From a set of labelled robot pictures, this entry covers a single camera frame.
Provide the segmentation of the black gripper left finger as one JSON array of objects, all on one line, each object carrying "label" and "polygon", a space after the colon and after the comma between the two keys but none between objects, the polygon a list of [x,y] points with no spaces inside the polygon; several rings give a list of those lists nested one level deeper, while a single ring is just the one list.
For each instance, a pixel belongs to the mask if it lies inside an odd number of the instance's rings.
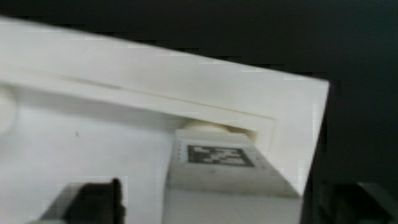
[{"label": "black gripper left finger", "polygon": [[122,185],[117,178],[106,183],[69,184],[32,224],[124,224]]}]

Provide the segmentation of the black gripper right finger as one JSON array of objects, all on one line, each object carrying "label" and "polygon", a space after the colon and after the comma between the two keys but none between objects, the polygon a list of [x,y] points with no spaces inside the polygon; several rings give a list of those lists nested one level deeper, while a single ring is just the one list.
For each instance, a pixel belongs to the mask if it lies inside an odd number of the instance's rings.
[{"label": "black gripper right finger", "polygon": [[314,224],[398,224],[398,199],[376,183],[321,186]]}]

